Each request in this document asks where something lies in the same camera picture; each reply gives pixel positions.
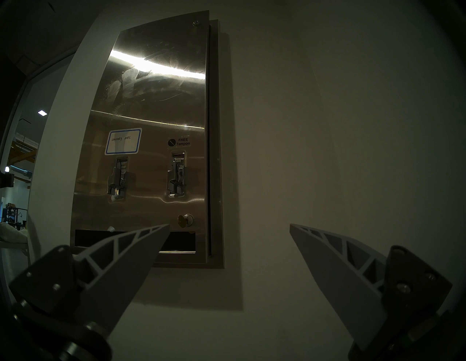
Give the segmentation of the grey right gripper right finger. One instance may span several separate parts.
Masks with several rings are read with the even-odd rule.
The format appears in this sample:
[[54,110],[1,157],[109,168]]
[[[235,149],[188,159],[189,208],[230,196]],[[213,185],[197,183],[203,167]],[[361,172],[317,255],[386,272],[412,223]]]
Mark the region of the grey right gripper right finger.
[[436,326],[452,283],[407,248],[393,245],[384,256],[309,226],[290,224],[289,233],[351,349],[406,349]]

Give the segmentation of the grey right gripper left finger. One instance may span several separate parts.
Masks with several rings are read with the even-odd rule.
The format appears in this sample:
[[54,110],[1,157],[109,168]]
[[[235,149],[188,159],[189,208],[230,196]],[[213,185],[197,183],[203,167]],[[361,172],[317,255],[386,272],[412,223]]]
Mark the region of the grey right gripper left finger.
[[168,224],[113,233],[79,254],[59,245],[9,284],[20,304],[108,334],[134,299],[170,234]]

